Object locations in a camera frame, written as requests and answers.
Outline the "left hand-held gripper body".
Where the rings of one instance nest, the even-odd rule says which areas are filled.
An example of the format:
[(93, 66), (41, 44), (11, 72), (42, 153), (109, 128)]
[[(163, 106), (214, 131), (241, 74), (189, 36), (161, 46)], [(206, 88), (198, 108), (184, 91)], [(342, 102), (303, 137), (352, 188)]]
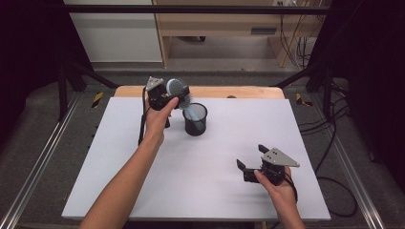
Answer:
[(156, 111), (162, 110), (172, 99), (172, 96), (166, 91), (164, 80), (162, 78), (150, 76), (145, 91), (148, 94), (150, 107)]

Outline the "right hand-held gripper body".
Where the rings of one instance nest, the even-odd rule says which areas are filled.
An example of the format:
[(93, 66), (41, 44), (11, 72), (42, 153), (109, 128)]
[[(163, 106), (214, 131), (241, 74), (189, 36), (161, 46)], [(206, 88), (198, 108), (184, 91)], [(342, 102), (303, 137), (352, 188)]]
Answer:
[(275, 186), (280, 185), (286, 176), (285, 167), (299, 167), (300, 164), (277, 148), (268, 149), (261, 156), (262, 165), (258, 169)]

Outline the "blue-grey round hairbrush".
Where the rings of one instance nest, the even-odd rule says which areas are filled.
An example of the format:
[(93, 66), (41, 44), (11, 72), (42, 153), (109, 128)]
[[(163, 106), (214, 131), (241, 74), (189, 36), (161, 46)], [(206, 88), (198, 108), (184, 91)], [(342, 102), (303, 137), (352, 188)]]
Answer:
[(182, 110), (186, 111), (191, 120), (194, 123), (194, 126), (198, 129), (201, 130), (203, 128), (203, 123), (201, 122), (201, 119), (196, 115), (196, 113), (192, 110), (191, 108), (191, 95), (186, 96), (186, 97), (181, 97), (180, 92), (181, 89), (187, 85), (184, 85), (179, 79), (172, 78), (167, 81), (166, 84), (166, 91), (168, 92), (169, 95), (175, 95), (180, 98), (184, 98), (184, 103), (182, 104)]

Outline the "black mesh pen holder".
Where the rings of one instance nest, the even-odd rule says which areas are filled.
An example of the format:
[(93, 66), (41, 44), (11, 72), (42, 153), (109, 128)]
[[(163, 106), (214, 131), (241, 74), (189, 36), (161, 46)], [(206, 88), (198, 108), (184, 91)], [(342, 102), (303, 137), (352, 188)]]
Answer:
[(207, 109), (201, 103), (191, 103), (182, 111), (184, 129), (192, 136), (202, 135), (206, 130)]

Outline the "person's left hand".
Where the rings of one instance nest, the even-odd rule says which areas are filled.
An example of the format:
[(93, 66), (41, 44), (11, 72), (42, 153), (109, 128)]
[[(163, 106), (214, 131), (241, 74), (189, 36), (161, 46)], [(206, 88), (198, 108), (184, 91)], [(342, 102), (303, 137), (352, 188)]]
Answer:
[(160, 111), (156, 111), (150, 106), (147, 106), (146, 131), (144, 134), (144, 140), (146, 142), (161, 145), (164, 139), (166, 120), (171, 115), (177, 102), (177, 97), (172, 98)]

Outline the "person's right hand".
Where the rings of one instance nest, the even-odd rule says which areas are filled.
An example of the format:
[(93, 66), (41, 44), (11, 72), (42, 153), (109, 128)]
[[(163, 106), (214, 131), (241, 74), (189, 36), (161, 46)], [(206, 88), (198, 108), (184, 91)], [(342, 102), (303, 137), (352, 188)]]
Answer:
[(289, 214), (297, 210), (293, 188), (287, 181), (284, 180), (280, 185), (275, 186), (258, 170), (254, 171), (254, 175), (267, 190), (274, 208), (279, 214)]

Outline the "white table mat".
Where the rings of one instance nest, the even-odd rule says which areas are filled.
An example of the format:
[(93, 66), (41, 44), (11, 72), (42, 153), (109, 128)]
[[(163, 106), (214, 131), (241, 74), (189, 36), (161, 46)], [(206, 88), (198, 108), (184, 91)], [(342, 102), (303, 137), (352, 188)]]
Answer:
[[(184, 130), (181, 111), (170, 127), (132, 211), (132, 220), (259, 221), (276, 218), (262, 185), (246, 182), (237, 167), (261, 166), (259, 145), (277, 148), (298, 162), (292, 178), (302, 219), (328, 220), (330, 213), (297, 123), (286, 99), (204, 98), (206, 131)], [(96, 131), (62, 212), (82, 219), (97, 196), (138, 146), (142, 102), (113, 97)]]

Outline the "wooden table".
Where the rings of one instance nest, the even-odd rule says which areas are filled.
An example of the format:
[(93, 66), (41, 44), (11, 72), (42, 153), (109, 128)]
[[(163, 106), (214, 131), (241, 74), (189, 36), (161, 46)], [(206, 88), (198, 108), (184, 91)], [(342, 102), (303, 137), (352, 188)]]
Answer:
[[(120, 86), (115, 92), (115, 97), (141, 97), (142, 86)], [(284, 99), (285, 95), (277, 87), (258, 86), (190, 86), (193, 97), (226, 98), (269, 98)]]

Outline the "yellow black floor tape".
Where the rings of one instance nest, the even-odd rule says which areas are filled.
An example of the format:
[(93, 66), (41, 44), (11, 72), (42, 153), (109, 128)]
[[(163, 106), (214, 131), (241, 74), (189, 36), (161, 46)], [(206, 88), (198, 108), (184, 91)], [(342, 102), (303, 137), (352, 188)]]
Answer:
[(313, 106), (312, 102), (310, 101), (304, 101), (301, 94), (296, 94), (296, 103), (298, 105), (303, 105), (303, 106)]
[(102, 96), (103, 96), (103, 92), (99, 92), (99, 93), (96, 94), (91, 108), (96, 108), (98, 106)]

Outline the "white cabinet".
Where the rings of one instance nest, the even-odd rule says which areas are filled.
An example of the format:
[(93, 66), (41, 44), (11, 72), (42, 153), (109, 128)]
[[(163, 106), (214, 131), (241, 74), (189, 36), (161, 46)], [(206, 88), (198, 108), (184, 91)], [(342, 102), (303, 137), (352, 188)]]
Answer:
[(153, 13), (71, 13), (93, 63), (161, 62)]

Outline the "light wooden desk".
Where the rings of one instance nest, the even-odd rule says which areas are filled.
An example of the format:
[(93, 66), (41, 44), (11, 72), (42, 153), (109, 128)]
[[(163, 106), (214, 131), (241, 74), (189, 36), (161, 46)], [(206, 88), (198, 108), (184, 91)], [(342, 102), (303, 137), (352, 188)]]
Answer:
[[(274, 0), (151, 0), (157, 5), (274, 7)], [(297, 0), (298, 7), (328, 7), (332, 0)], [(323, 15), (158, 13), (159, 34), (175, 36), (263, 36), (270, 43), (278, 65), (284, 68), (295, 57), (301, 38), (315, 38)], [(272, 35), (251, 35), (252, 27), (272, 27)]]

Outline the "black curtain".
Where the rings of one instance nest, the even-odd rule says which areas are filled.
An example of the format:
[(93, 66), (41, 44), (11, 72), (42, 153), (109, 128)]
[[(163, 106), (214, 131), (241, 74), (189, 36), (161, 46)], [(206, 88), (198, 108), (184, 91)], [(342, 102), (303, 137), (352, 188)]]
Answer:
[(57, 80), (63, 60), (92, 67), (64, 0), (0, 0), (0, 146), (28, 95)]
[(331, 0), (310, 62), (349, 82), (372, 151), (405, 193), (405, 0)]

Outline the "aluminium floor rail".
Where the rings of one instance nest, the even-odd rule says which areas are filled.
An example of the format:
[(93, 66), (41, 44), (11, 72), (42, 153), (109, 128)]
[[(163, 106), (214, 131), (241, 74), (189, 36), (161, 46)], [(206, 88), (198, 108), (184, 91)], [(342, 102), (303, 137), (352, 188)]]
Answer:
[(22, 188), (18, 192), (18, 195), (14, 199), (6, 215), (4, 215), (0, 220), (0, 229), (14, 229), (16, 226), (32, 196), (33, 191), (35, 190), (37, 183), (42, 177), (50, 159), (53, 156), (53, 152), (58, 146), (58, 143), (63, 136), (73, 113), (75, 112), (77, 103), (79, 102), (81, 96), (82, 93), (73, 93), (72, 98), (68, 103), (68, 110), (66, 114), (56, 123), (52, 134), (48, 138), (37, 161), (33, 165), (32, 170), (26, 178)]
[[(322, 98), (320, 95), (312, 94), (310, 96), (314, 102), (314, 107), (316, 108), (318, 114), (325, 118), (322, 113)], [(335, 155), (338, 161), (338, 164), (343, 171), (346, 181), (348, 182), (354, 199), (362, 212), (364, 220), (367, 222), (369, 229), (386, 229), (386, 226), (379, 215), (373, 201), (369, 195), (369, 192), (366, 189), (363, 181), (361, 180), (359, 174), (356, 172), (349, 156), (337, 134), (337, 125), (335, 118), (332, 116), (333, 109), (331, 109), (331, 126), (327, 128), (327, 133), (330, 138), (329, 146), (327, 147), (326, 152), (324, 153), (324, 159), (327, 154), (330, 152), (330, 149), (335, 151)], [(321, 165), (324, 162), (324, 159), (315, 167), (315, 174), (318, 174)]]

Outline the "black horizontal frame bar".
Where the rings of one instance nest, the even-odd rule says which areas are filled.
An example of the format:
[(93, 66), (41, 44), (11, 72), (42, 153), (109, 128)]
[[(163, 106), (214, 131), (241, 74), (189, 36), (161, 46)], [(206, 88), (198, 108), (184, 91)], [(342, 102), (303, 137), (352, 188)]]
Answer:
[(43, 8), (73, 13), (204, 13), (204, 14), (304, 14), (329, 15), (347, 13), (333, 7), (254, 7), (191, 5), (65, 5), (43, 4)]

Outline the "black frame stand leg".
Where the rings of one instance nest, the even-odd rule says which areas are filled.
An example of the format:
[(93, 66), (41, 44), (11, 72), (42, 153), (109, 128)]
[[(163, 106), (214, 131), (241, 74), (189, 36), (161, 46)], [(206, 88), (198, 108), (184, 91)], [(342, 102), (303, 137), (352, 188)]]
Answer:
[(83, 67), (75, 62), (65, 62), (57, 70), (57, 82), (59, 93), (59, 118), (61, 121), (68, 112), (67, 83), (70, 83), (75, 92), (83, 92), (87, 84), (82, 79), (83, 75), (105, 85), (110, 89), (117, 89), (119, 85), (96, 73), (94, 70)]
[(309, 77), (309, 81), (306, 85), (306, 89), (309, 93), (316, 92), (320, 87), (323, 87), (322, 113), (327, 120), (331, 120), (330, 99), (332, 75), (329, 67), (325, 67), (321, 64), (310, 65), (302, 71), (295, 73), (293, 76), (274, 84), (274, 87), (283, 89), (304, 76)]

